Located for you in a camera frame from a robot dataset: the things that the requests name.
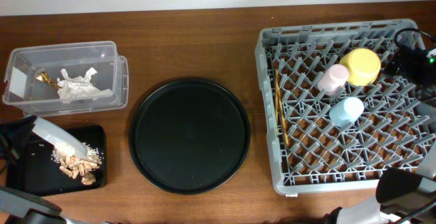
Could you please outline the yellow bowl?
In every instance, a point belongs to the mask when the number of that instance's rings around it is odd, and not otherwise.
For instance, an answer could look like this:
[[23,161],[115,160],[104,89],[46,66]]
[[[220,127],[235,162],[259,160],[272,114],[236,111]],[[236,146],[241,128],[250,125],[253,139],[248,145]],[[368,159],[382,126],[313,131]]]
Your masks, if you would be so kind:
[[381,60],[378,55],[367,48],[357,48],[339,61],[344,65],[349,76],[347,81],[354,86],[367,86],[374,83],[381,69]]

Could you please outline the grey plate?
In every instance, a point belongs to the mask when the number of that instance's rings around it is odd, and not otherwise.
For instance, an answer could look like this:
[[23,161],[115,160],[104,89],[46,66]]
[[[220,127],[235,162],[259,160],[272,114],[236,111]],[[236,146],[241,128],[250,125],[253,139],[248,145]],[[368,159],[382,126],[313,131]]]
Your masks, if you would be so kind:
[[88,150],[81,141],[43,118],[36,118],[32,132],[52,144],[55,148],[69,146],[74,149],[74,156],[81,159],[87,158]]

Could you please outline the brown snack wrapper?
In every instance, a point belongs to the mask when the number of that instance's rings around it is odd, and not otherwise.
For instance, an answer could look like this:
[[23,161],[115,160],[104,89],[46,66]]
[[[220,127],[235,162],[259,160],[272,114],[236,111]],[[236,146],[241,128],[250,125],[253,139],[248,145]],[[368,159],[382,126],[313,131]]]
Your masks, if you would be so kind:
[[54,80],[52,80],[49,76],[48,73],[45,71],[42,71],[40,73],[38,73],[35,77],[36,80],[39,80],[51,87],[54,87],[56,89],[60,89],[61,87],[57,84],[57,82],[55,82]]

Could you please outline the food scraps pile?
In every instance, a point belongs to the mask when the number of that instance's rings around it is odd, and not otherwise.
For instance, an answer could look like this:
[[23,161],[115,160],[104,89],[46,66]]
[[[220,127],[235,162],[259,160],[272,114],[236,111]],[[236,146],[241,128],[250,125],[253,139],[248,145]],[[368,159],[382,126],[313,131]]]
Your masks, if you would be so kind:
[[73,180],[80,178],[83,185],[89,186],[97,182],[97,170],[102,169],[103,156],[97,148],[90,147],[83,142],[87,149],[87,157],[81,159],[74,156],[71,146],[55,147],[51,159],[59,164],[59,169]]

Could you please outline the white napkin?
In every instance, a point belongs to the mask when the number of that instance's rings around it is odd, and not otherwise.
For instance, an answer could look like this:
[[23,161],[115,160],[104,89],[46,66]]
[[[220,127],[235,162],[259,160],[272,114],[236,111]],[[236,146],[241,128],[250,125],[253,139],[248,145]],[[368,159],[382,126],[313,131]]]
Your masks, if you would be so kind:
[[57,85],[59,86],[57,94],[59,98],[66,99],[66,103],[69,103],[70,100],[77,98],[111,95],[112,91],[110,89],[99,90],[91,84],[91,78],[96,73],[97,71],[91,67],[86,71],[84,77],[77,76],[70,78],[67,70],[62,69],[61,75],[63,80],[57,79]]

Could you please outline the pink cup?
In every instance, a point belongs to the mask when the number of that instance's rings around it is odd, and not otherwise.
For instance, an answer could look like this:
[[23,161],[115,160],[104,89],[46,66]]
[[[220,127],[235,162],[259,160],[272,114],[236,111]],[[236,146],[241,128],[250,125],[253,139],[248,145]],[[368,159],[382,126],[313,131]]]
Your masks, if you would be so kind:
[[325,90],[329,96],[336,95],[340,88],[345,85],[348,77],[349,71],[346,66],[334,64],[324,72],[321,80],[317,83],[317,88],[320,91]]

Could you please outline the blue cup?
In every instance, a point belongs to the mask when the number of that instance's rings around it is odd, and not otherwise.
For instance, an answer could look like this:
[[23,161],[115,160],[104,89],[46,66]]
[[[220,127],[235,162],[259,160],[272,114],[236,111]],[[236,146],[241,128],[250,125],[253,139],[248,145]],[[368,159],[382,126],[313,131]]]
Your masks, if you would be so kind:
[[357,97],[347,97],[334,105],[329,116],[332,123],[343,127],[348,123],[354,123],[364,111],[363,102]]

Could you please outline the wooden chopstick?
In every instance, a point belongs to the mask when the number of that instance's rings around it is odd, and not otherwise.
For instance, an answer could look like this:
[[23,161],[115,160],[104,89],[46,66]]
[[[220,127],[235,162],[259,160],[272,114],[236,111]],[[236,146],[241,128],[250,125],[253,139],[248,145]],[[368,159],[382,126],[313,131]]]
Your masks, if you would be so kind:
[[289,138],[287,135],[287,127],[286,127],[286,121],[285,121],[285,116],[284,116],[284,111],[283,111],[283,104],[282,104],[282,100],[281,100],[281,91],[280,91],[280,87],[279,87],[279,116],[280,116],[280,120],[281,120],[281,127],[282,127],[282,134],[283,134],[283,139],[285,142],[286,147],[289,147],[290,142],[289,142]]
[[274,83],[275,83],[275,118],[276,118],[276,128],[275,135],[279,135],[279,85],[278,85],[278,70],[274,68]]

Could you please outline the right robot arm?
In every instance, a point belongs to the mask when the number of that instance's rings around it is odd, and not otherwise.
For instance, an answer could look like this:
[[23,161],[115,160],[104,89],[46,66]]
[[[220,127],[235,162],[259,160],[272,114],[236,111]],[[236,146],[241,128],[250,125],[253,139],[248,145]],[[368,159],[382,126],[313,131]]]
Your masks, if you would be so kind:
[[[430,50],[401,45],[384,72],[417,84],[419,101],[435,106],[435,56]],[[326,214],[324,223],[419,223],[435,222],[435,147],[415,173],[388,169],[377,184],[375,196],[350,208]]]

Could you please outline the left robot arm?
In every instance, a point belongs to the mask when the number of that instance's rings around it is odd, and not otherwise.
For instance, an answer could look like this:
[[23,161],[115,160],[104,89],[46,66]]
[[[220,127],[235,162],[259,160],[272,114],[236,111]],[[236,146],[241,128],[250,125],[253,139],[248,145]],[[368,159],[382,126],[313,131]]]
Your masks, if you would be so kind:
[[38,116],[1,124],[1,211],[7,223],[72,223],[49,195],[102,188],[106,134],[99,125],[64,130]]

